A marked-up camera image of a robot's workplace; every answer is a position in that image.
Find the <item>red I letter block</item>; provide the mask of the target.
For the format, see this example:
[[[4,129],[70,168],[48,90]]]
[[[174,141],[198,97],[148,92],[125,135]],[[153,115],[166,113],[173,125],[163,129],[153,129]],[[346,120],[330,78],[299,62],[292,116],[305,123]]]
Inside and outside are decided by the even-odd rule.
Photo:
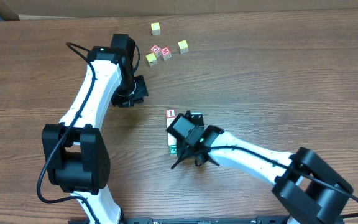
[[[176,117],[176,112],[174,109],[169,109],[169,110],[166,110],[166,118],[169,119],[169,118],[175,118]]]

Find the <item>plain cream block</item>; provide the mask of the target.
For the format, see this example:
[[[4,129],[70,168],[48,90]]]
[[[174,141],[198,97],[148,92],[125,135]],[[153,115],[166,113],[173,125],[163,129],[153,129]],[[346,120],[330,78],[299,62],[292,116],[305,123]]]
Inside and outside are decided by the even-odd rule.
[[[177,139],[174,136],[172,136],[170,133],[168,133],[167,136],[168,136],[168,145],[175,146],[177,143]]]

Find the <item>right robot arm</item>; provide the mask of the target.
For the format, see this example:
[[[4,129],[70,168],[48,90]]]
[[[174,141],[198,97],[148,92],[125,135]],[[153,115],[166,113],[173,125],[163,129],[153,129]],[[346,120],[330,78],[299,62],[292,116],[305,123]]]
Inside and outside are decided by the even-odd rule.
[[[353,188],[314,151],[278,152],[204,126],[201,113],[166,112],[167,133],[176,139],[177,162],[194,159],[241,170],[272,187],[290,214],[288,223],[339,223]]]

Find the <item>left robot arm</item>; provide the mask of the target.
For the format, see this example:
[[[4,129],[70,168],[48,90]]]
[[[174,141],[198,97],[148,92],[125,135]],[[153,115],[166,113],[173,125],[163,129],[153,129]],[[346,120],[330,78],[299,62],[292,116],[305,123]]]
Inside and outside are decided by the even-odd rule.
[[[125,223],[108,188],[111,162],[101,128],[109,105],[130,108],[148,95],[144,77],[135,75],[140,50],[127,34],[114,34],[108,47],[81,54],[86,75],[70,109],[58,124],[42,130],[45,164],[36,192],[46,204],[76,200],[85,223]]]

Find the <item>cream picture block yellow side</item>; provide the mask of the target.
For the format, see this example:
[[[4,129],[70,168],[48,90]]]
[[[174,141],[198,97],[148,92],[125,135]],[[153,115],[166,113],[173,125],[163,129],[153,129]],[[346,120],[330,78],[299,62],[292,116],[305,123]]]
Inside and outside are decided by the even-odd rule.
[[[167,118],[167,127],[169,127],[173,122],[175,118]]]

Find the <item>green F letter block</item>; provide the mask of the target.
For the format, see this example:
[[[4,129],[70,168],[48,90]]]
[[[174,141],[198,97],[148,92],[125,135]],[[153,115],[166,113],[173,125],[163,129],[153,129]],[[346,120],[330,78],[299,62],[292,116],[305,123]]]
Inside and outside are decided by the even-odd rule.
[[[169,152],[171,156],[177,156],[177,146],[176,145],[169,146]]]

